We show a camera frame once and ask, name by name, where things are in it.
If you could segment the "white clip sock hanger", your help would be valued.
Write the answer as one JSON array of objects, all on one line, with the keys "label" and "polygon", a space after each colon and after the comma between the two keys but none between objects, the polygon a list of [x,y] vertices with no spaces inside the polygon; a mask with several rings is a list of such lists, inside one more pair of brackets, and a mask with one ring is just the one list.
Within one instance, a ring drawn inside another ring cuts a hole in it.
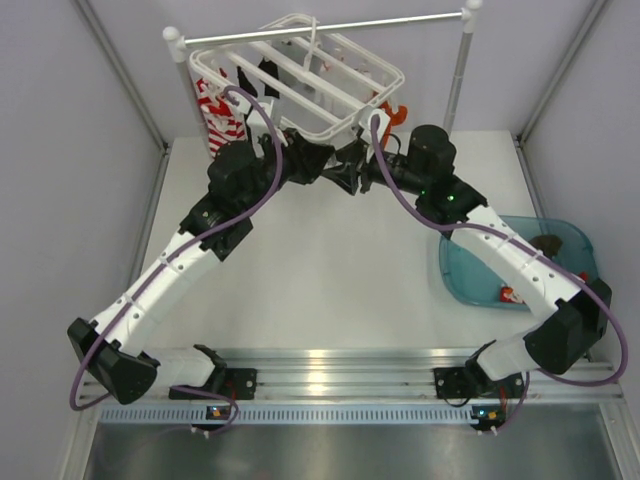
[{"label": "white clip sock hanger", "polygon": [[193,48],[189,66],[216,89],[238,84],[236,67],[241,67],[259,97],[266,89],[279,94],[275,115],[280,129],[293,128],[310,142],[342,147],[361,130],[362,111],[381,108],[405,75],[351,39],[323,33],[310,15],[288,14],[258,32],[296,29],[301,33],[292,37]]}]

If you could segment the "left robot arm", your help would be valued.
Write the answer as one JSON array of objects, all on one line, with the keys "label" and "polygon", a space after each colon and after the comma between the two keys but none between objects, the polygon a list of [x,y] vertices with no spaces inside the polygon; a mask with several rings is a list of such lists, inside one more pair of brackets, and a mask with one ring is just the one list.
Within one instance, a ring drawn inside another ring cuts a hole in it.
[{"label": "left robot arm", "polygon": [[284,183],[314,182],[334,154],[333,147],[313,144],[294,129],[285,131],[279,146],[263,135],[256,144],[236,140],[219,149],[207,169],[207,193],[161,255],[109,308],[68,328],[83,367],[115,400],[131,404],[160,388],[179,398],[223,391],[226,365],[214,350],[145,346],[173,306],[250,233],[253,213]]}]

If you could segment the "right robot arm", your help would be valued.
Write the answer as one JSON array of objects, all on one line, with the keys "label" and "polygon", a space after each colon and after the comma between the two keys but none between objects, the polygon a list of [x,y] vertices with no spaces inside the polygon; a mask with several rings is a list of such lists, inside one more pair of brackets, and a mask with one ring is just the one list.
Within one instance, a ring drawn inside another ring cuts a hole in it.
[{"label": "right robot arm", "polygon": [[534,315],[534,327],[492,340],[465,361],[464,396],[490,396],[507,377],[534,370],[559,380],[612,325],[611,288],[599,278],[583,281],[517,234],[455,174],[456,154],[445,130],[421,125],[405,153],[357,139],[330,155],[323,175],[349,193],[378,183],[401,203],[415,195],[409,213],[492,270]]}]

